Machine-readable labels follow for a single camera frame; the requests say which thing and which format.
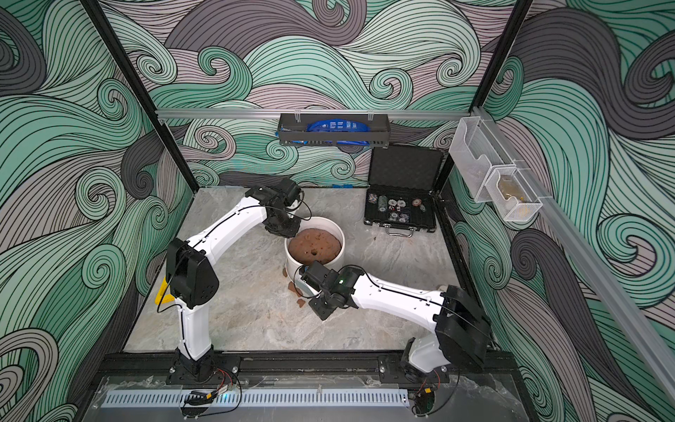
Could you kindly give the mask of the white ceramic pot with mud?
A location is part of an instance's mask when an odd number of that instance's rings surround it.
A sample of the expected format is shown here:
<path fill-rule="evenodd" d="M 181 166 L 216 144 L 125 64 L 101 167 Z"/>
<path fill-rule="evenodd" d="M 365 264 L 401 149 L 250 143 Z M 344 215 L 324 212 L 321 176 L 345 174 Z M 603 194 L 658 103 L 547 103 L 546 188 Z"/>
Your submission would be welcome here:
<path fill-rule="evenodd" d="M 284 252 L 288 279 L 302 295 L 310 296 L 316 291 L 301 280 L 300 268 L 318 261 L 328 269 L 341 269 L 346 256 L 345 234 L 334 221 L 313 216 L 308 221 L 301 221 L 296 236 L 285 241 Z"/>

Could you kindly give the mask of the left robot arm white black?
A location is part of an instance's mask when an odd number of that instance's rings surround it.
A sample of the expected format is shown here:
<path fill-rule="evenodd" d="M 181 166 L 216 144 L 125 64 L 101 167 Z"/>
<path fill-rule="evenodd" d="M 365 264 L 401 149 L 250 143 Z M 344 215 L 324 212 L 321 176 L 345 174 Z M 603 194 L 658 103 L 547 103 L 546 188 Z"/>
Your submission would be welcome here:
<path fill-rule="evenodd" d="M 186 240 L 176 238 L 166 252 L 166 288 L 179 313 L 179 366 L 195 377 L 214 370 L 209 333 L 208 303 L 220 286 L 214 265 L 249 230 L 262 225 L 277 237 L 294 237 L 301 218 L 295 215 L 304 199 L 302 188 L 290 179 L 255 186 L 215 223 Z"/>

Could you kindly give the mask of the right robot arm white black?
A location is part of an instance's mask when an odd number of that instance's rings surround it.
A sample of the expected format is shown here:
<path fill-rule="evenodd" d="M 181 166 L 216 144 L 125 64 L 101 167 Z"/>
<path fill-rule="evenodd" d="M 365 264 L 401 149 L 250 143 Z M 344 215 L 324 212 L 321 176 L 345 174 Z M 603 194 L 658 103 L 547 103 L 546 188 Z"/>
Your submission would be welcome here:
<path fill-rule="evenodd" d="M 428 374 L 452 365 L 481 372 L 492 337 L 490 320 L 465 290 L 409 288 L 378 279 L 364 268 L 330 269 L 315 261 L 298 270 L 309 306 L 323 321 L 337 309 L 380 311 L 414 323 L 429 334 L 407 346 L 404 365 Z"/>

